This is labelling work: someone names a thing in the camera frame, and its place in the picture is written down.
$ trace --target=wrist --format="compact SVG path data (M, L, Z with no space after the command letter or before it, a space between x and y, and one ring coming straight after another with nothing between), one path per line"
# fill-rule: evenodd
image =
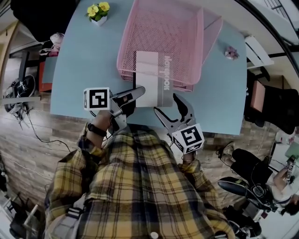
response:
M93 119L92 124L103 131L107 131L108 128L111 126L110 119L111 117L97 115Z
M183 165L186 167L186 166L189 166L192 162L193 162L193 160L192 161L183 161Z
M193 160L194 160L193 152L183 155L183 161L184 162L192 162Z

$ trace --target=person sitting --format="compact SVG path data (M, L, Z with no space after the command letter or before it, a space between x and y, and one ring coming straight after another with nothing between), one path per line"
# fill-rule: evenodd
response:
M235 149L234 142L224 147L220 158L222 162L247 180L249 184L267 185L273 195L275 204L283 208L282 215L286 212L291 216L297 214L299 211L299 196L292 193L291 186L285 180L288 165L275 175L267 164L252 153L240 148Z

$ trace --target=pink wire basket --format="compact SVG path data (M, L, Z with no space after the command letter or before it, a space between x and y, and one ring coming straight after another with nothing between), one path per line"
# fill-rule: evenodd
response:
M175 0L135 0L117 57L119 74L132 81L136 52L161 52L172 58L174 89L192 91L222 24L221 17L202 7Z

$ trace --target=sneaker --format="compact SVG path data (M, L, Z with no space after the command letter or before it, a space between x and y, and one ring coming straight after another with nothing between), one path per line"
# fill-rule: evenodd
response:
M231 156L234 150L235 150L235 142L231 141L224 147L222 154Z
M232 160L232 155L225 155L223 154L222 155L222 158L221 158L221 161L226 165L226 166L229 166L231 167L232 164L234 163L234 161Z

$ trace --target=hand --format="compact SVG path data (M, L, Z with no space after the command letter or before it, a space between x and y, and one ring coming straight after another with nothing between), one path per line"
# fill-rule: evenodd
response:
M295 160L296 160L296 157L295 157L294 155L292 155L292 156L286 161L286 163L287 163L287 167L289 168L289 166L290 166L291 164L293 164L293 163L295 162Z
M93 119L92 124L101 130L107 131L111 126L111 117L112 115L108 110L99 111L97 116Z

